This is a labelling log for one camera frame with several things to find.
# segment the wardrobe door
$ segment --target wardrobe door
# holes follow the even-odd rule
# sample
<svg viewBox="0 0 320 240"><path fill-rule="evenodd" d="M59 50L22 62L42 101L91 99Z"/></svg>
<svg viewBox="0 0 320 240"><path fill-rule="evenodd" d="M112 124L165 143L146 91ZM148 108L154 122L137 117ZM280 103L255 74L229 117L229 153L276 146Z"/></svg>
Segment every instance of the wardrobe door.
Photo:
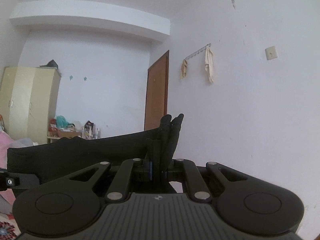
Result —
<svg viewBox="0 0 320 240"><path fill-rule="evenodd" d="M4 128L7 133L10 130L9 117L11 109L11 98L17 69L17 67L5 68L0 89L0 114L3 117Z"/></svg>
<svg viewBox="0 0 320 240"><path fill-rule="evenodd" d="M28 137L28 116L31 90L36 68L18 67L12 91L9 135L18 140Z"/></svg>
<svg viewBox="0 0 320 240"><path fill-rule="evenodd" d="M54 69L36 68L28 119L28 137L39 144L47 143L48 114Z"/></svg>
<svg viewBox="0 0 320 240"><path fill-rule="evenodd" d="M60 85L60 74L57 70L55 70L53 75L52 87L51 87L51 95L50 95L50 104L49 104L49 119L54 118L56 116L56 108L57 108L57 98L58 91Z"/></svg>

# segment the hanging cloth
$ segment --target hanging cloth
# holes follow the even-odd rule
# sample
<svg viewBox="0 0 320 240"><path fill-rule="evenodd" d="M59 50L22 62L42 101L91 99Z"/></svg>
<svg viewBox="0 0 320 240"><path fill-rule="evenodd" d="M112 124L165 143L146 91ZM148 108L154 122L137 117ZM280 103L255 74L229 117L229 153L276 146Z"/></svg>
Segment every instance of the hanging cloth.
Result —
<svg viewBox="0 0 320 240"><path fill-rule="evenodd" d="M213 83L213 53L209 46L207 45L207 49L205 51L205 70L208 73L209 81Z"/></svg>
<svg viewBox="0 0 320 240"><path fill-rule="evenodd" d="M184 59L181 64L181 78L185 78L187 76L188 70L188 62Z"/></svg>

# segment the electrical outlet plate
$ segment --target electrical outlet plate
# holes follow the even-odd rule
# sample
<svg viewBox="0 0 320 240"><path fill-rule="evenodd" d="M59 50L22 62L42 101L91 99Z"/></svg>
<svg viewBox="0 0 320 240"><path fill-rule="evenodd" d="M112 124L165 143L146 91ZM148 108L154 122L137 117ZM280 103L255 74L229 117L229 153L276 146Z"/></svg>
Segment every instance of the electrical outlet plate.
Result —
<svg viewBox="0 0 320 240"><path fill-rule="evenodd" d="M266 49L267 60L271 60L278 57L276 47L272 46Z"/></svg>

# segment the brown door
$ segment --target brown door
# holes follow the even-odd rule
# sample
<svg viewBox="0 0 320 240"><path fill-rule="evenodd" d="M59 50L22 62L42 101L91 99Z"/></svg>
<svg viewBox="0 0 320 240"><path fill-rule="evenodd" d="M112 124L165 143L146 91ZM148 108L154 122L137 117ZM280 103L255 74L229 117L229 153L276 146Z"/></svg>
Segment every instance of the brown door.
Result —
<svg viewBox="0 0 320 240"><path fill-rule="evenodd" d="M144 130L159 127L167 114L169 51L148 69Z"/></svg>

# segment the cardboard box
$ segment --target cardboard box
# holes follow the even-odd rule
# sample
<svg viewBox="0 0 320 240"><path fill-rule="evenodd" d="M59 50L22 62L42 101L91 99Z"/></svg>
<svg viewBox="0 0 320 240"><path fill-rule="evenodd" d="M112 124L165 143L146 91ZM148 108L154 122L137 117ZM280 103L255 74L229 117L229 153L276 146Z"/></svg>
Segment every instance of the cardboard box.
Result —
<svg viewBox="0 0 320 240"><path fill-rule="evenodd" d="M67 137L67 138L71 139L71 138L79 136L79 135L81 136L81 132L64 132L64 131L58 130L58 136L60 138Z"/></svg>

